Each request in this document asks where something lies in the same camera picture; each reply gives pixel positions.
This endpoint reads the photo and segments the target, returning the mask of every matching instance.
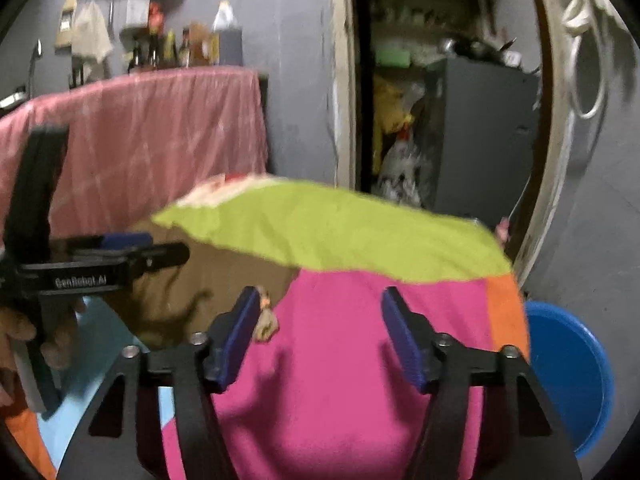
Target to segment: metal screw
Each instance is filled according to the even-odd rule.
[[[122,349],[122,355],[127,359],[137,356],[140,353],[140,348],[135,345],[125,346]]]
[[[189,342],[195,346],[204,345],[208,340],[209,337],[207,337],[207,334],[204,332],[196,332],[195,334],[191,334],[189,338]]]
[[[509,359],[517,359],[520,357],[520,350],[513,345],[507,345],[502,349],[502,354]]]
[[[445,333],[438,334],[438,346],[442,346],[444,348],[451,346],[451,336]]]

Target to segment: human hand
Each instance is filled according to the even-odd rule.
[[[495,227],[495,239],[501,248],[505,248],[507,242],[511,238],[509,234],[510,222],[508,218],[503,218],[500,223]]]
[[[82,312],[82,300],[74,302],[74,311]],[[75,312],[69,309],[58,323],[51,338],[40,346],[40,351],[49,367],[64,370],[71,364],[73,342],[78,332]],[[5,306],[0,306],[0,407],[14,402],[15,360],[9,339],[30,341],[36,337],[36,329],[27,317]]]

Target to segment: colorful fabric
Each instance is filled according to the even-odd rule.
[[[109,299],[135,335],[173,342],[180,335],[172,332],[176,319],[186,320],[180,326],[186,334],[229,310],[242,286],[277,289],[272,299],[280,331],[267,344],[252,344],[238,381],[212,398],[241,480],[310,472],[319,478],[401,477],[429,399],[402,378],[382,321],[387,286],[397,286],[436,330],[468,346],[528,350],[508,261],[492,234],[471,222],[264,176],[204,183],[152,222],[148,229],[158,241],[190,244],[194,266],[140,280],[136,307]],[[189,317],[190,301],[207,290],[212,296]],[[106,326],[93,318],[98,314],[89,308],[85,316],[93,322],[81,323],[91,341],[81,342],[83,355],[74,365],[80,368],[69,381],[74,394],[52,419],[40,420],[55,464],[104,376],[105,356],[116,355],[129,338],[112,344],[108,329],[96,344],[92,334]],[[92,382],[83,389],[86,378]],[[482,391],[473,390],[461,479],[472,474],[481,410]],[[171,419],[170,402],[162,416]],[[163,437],[171,478],[182,480],[175,421]]]
[[[310,270],[370,270],[409,283],[511,271],[492,232],[472,222],[311,182],[265,180],[218,204],[225,189],[210,198],[198,190],[153,220],[201,242]]]

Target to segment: pink cloth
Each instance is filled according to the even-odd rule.
[[[491,349],[483,280],[405,285],[370,272],[302,270],[276,308],[280,332],[252,344],[236,384],[214,396],[241,480],[398,480],[428,398],[402,378],[382,320],[396,285],[414,312],[464,344]],[[482,390],[470,393],[460,477],[472,475]],[[183,480],[175,421],[163,431],[172,480]]]
[[[0,233],[26,136],[43,123],[70,126],[50,215],[60,237],[122,230],[213,175],[265,171],[255,72],[118,77],[37,98],[0,120]]]

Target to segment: blue plastic basin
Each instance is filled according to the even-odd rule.
[[[613,400],[613,373],[600,342],[575,316],[528,301],[531,367],[558,410],[580,458],[602,436]]]

